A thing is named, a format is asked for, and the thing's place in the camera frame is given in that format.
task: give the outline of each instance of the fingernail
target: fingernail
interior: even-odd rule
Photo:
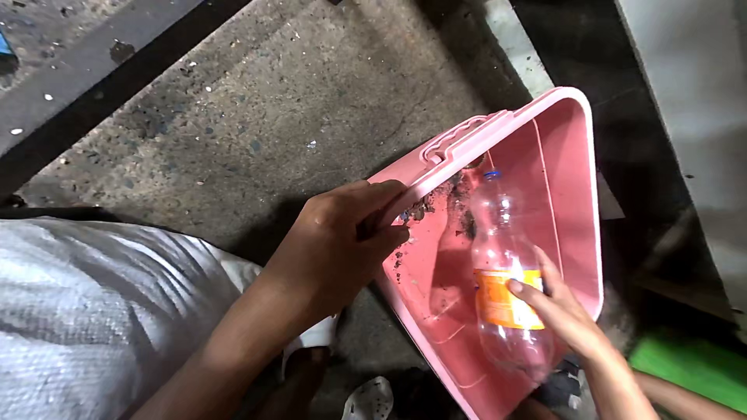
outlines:
[[[508,287],[511,293],[521,293],[521,291],[524,290],[524,285],[514,279],[509,280]]]

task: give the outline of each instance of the bottle cap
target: bottle cap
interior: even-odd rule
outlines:
[[[495,170],[495,169],[490,170],[489,172],[485,172],[483,174],[483,176],[486,177],[486,178],[500,178],[500,175],[501,175],[500,171],[499,170]]]

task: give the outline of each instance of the white sandal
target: white sandal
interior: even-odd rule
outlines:
[[[288,363],[288,358],[291,357],[291,354],[293,354],[294,351],[300,348],[329,347],[329,345],[335,341],[335,330],[337,329],[337,321],[339,318],[339,314],[324,318],[317,322],[313,327],[304,331],[285,347],[282,351],[280,380],[285,380],[285,365]]]

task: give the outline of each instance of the wall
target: wall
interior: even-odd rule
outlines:
[[[747,330],[747,4],[617,2],[734,316]]]

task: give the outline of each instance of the pink plastic basin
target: pink plastic basin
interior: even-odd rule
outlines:
[[[384,220],[425,197],[425,212],[407,221],[410,241],[384,261],[377,282],[470,419],[507,416],[535,386],[521,372],[490,363],[477,335],[471,239],[453,217],[454,206],[468,198],[459,203],[448,180],[486,152],[502,182],[521,190],[529,239],[556,262],[594,319],[602,306],[592,119],[579,90],[558,87],[517,111],[472,117],[372,176],[371,182],[399,179],[409,186]],[[474,176],[486,164],[462,173]],[[556,344],[553,363],[565,353]]]

